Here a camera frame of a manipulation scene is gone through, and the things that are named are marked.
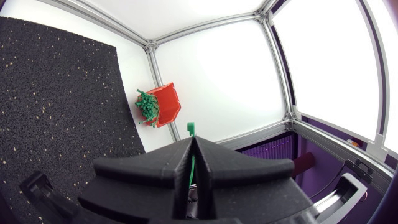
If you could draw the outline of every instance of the purple wall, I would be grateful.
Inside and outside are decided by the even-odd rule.
[[[242,151],[247,156],[261,159],[293,159],[293,136],[262,144]]]
[[[319,126],[319,123],[308,120],[308,123],[318,126],[329,133],[334,135],[341,135],[341,133],[334,133],[333,128],[330,128],[326,125]],[[313,194],[317,193],[320,189],[324,188],[329,181],[334,178],[337,174],[341,166],[343,165],[340,161],[335,159],[329,153],[325,152],[323,149],[316,146],[314,143],[302,138],[298,137],[298,149],[299,155],[304,154],[306,152],[312,152],[315,157],[315,166],[311,169],[307,170],[303,174],[297,176],[296,181],[301,186],[302,190],[311,197]],[[341,175],[345,173],[351,173],[351,170],[348,168],[344,168]],[[321,198],[328,195],[336,183],[338,182],[337,178],[327,189],[325,189],[322,193],[314,197],[313,202],[319,201]],[[368,188],[368,197],[364,202],[358,203],[352,211],[348,214],[345,220],[341,223],[367,223],[371,218],[372,214],[376,210],[379,205],[382,195],[380,195],[373,187],[369,184],[362,182]]]

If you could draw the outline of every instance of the black cable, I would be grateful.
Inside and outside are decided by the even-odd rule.
[[[329,187],[331,185],[331,183],[333,183],[333,181],[335,181],[335,179],[341,174],[341,171],[343,171],[344,168],[344,164],[341,166],[340,170],[338,171],[338,173],[335,175],[335,177],[329,182],[329,184],[327,184],[324,188],[322,188],[320,191],[318,191],[315,195],[312,195],[310,197],[310,199],[312,199],[313,197],[317,196],[318,194],[320,194],[321,192],[323,192],[327,187]]]

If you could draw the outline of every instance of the green wire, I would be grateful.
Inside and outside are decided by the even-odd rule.
[[[195,156],[192,155],[192,168],[191,168],[191,177],[190,177],[190,180],[189,180],[189,187],[191,187],[191,185],[192,185],[193,170],[194,170],[194,168],[195,168]]]

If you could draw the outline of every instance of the purple panel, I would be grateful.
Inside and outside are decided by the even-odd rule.
[[[323,124],[321,122],[318,122],[318,121],[315,121],[313,119],[310,119],[310,118],[307,118],[307,117],[303,117],[303,121],[306,121],[306,120],[307,120],[308,124],[312,124],[315,127],[320,128],[320,129],[322,129],[322,130],[324,130],[326,132],[329,132],[329,133],[331,133],[331,134],[333,134],[333,135],[335,135],[335,136],[337,136],[337,137],[339,137],[341,139],[344,139],[344,140],[354,139],[354,137],[352,137],[349,134],[346,134],[346,133],[344,133],[344,132],[342,132],[340,130],[332,128],[332,127],[330,127],[328,125],[325,125],[325,124]],[[366,146],[368,145],[366,142],[362,142],[359,139],[355,139],[354,141],[359,143],[359,145],[360,145],[359,148],[360,149],[366,150]]]
[[[342,166],[342,163],[303,137],[299,136],[298,141],[301,142],[301,144],[299,144],[299,153],[301,153],[301,155],[306,152],[312,152],[315,157],[315,166],[296,178],[296,182],[301,186],[302,190],[311,197],[320,189],[324,188],[324,186],[334,178]],[[341,175],[347,172],[356,176],[356,174],[346,167],[343,169]],[[338,179],[339,178],[336,178],[336,180],[327,189],[314,197],[312,199],[313,202],[317,202],[328,195],[336,186]],[[358,203],[354,209],[349,212],[348,216],[340,223],[367,223],[379,205],[382,195],[380,195],[379,192],[369,184],[365,182],[362,183],[368,188],[367,199],[362,203]]]
[[[293,159],[293,137],[287,136],[263,145],[242,151],[247,156],[261,159]]]
[[[394,157],[390,155],[387,155],[386,160],[384,162],[393,169],[397,168],[398,160],[396,160]]]

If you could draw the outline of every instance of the green zip tie bundle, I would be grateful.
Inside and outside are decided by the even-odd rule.
[[[136,106],[142,111],[142,115],[145,117],[145,121],[140,121],[139,124],[153,121],[155,118],[156,120],[151,123],[150,125],[155,128],[157,121],[159,120],[160,114],[160,107],[157,98],[153,94],[147,94],[143,91],[137,89],[137,92],[141,93],[138,96],[138,100],[136,102]]]

